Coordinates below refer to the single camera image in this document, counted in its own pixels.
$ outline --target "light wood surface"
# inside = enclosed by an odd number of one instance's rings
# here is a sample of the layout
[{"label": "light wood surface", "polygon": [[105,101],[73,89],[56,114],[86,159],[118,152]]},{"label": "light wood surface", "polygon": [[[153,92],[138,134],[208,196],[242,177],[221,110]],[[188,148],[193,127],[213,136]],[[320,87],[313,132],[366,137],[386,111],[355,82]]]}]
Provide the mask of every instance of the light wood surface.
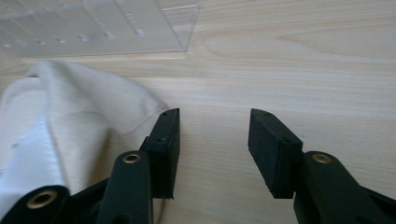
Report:
[{"label": "light wood surface", "polygon": [[[145,85],[181,110],[166,223],[297,223],[248,153],[250,108],[396,199],[396,1],[202,0],[186,53],[62,58]],[[34,60],[0,54],[0,88]]]}]

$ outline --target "plastic container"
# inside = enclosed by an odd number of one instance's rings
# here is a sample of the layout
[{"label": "plastic container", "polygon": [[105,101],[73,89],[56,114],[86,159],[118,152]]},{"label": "plastic container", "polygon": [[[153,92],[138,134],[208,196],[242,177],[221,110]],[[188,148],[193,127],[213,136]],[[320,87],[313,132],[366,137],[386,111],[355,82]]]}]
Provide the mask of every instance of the plastic container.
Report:
[{"label": "plastic container", "polygon": [[1,0],[0,50],[19,57],[185,51],[198,4]]}]

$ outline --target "table surface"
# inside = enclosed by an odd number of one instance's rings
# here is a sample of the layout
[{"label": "table surface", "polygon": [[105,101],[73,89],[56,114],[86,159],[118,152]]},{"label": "table surface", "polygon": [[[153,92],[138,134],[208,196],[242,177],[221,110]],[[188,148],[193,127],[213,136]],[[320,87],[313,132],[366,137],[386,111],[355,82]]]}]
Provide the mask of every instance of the table surface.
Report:
[{"label": "table surface", "polygon": [[[181,111],[161,223],[297,223],[248,152],[250,108],[396,198],[396,1],[202,0],[186,53],[62,58],[130,77]],[[0,91],[34,60],[0,53]]]}]

